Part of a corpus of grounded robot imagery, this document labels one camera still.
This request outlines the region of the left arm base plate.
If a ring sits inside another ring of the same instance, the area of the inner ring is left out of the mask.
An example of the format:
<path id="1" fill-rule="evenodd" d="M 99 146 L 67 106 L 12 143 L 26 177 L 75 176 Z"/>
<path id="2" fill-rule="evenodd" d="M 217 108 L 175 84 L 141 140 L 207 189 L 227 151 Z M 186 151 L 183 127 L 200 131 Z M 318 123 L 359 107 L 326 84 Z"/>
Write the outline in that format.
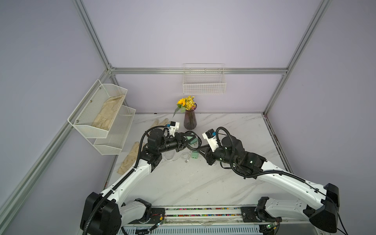
<path id="1" fill-rule="evenodd" d="M 160 221 L 161 217 L 165 216 L 165 208 L 151 208 L 146 216 L 141 218 L 139 222 L 141 224 L 155 224 Z"/>

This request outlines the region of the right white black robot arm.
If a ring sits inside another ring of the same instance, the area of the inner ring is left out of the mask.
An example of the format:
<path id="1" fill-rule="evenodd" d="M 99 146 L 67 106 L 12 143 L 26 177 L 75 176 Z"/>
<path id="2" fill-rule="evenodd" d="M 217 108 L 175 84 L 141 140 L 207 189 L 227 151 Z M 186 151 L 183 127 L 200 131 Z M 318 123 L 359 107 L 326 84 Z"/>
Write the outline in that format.
<path id="1" fill-rule="evenodd" d="M 204 158 L 209 165 L 218 161 L 228 165 L 243 179 L 267 182 L 296 197 L 292 201 L 278 201 L 261 197 L 254 209 L 258 221 L 281 223 L 283 217 L 309 221 L 314 227 L 327 232 L 346 234 L 339 214 L 339 188 L 331 183 L 325 186 L 305 180 L 285 171 L 258 154 L 244 149 L 242 142 L 224 127 L 203 133 L 208 142 Z"/>

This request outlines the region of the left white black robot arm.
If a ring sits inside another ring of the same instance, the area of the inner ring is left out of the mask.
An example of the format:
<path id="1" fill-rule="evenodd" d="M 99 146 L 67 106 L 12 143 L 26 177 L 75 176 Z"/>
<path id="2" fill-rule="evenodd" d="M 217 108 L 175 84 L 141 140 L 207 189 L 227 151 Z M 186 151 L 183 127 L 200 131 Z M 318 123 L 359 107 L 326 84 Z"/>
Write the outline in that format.
<path id="1" fill-rule="evenodd" d="M 151 204 L 136 199 L 125 204 L 135 186 L 148 176 L 161 162 L 162 154 L 185 148 L 184 135 L 178 133 L 179 123 L 155 126 L 145 131 L 147 144 L 141 145 L 135 164 L 114 184 L 101 193 L 91 193 L 84 205 L 80 228 L 84 235 L 115 235 L 135 220 L 148 221 Z"/>

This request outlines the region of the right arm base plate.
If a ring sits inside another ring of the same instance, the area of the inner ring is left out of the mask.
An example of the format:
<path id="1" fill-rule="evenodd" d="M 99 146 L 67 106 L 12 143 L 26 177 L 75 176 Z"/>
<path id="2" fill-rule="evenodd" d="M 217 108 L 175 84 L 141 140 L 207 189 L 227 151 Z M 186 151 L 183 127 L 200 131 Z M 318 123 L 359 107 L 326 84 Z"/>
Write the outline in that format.
<path id="1" fill-rule="evenodd" d="M 274 217 L 265 209 L 256 206 L 241 207 L 241 216 L 243 222 L 281 222 L 281 217 Z"/>

